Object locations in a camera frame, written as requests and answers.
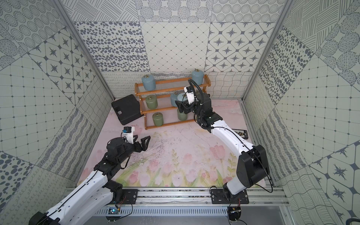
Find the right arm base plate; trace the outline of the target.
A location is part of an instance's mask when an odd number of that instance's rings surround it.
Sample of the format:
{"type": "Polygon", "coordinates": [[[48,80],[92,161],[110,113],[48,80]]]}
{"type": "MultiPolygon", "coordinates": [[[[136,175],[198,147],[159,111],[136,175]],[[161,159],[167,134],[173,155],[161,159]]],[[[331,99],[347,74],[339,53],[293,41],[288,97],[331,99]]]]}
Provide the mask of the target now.
{"type": "Polygon", "coordinates": [[[237,195],[222,188],[211,188],[210,190],[212,204],[249,204],[248,194],[245,190],[237,195]]]}

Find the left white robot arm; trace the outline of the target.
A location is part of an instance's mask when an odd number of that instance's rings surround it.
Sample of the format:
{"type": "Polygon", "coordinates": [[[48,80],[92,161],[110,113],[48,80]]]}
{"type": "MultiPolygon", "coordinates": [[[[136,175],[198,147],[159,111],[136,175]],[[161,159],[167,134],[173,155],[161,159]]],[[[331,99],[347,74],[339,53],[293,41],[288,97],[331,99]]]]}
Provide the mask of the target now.
{"type": "Polygon", "coordinates": [[[47,212],[37,212],[31,217],[30,225],[83,225],[102,207],[109,203],[123,203],[128,200],[123,193],[123,185],[113,177],[122,169],[122,163],[128,162],[134,152],[148,149],[150,136],[128,142],[125,137],[113,138],[107,143],[107,152],[95,165],[93,172],[47,212]]]}

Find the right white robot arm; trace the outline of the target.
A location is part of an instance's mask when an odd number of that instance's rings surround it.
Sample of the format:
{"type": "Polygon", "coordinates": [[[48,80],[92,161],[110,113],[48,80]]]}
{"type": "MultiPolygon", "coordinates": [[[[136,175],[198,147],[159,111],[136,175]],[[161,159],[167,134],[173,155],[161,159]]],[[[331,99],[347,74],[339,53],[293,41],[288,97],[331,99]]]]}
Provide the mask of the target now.
{"type": "Polygon", "coordinates": [[[254,146],[231,129],[225,120],[213,111],[209,94],[186,93],[186,97],[176,100],[175,103],[179,112],[192,112],[196,123],[218,137],[238,158],[236,176],[223,187],[226,194],[233,197],[262,179],[270,177],[264,147],[254,146]]]}

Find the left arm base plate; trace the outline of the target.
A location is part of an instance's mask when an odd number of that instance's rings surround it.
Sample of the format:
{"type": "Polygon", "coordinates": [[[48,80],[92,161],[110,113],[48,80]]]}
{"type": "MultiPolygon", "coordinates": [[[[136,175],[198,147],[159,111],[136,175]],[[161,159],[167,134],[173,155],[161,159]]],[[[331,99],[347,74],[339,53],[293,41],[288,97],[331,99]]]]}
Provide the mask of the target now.
{"type": "Polygon", "coordinates": [[[137,200],[138,189],[121,189],[113,193],[111,204],[135,204],[137,200]]]}

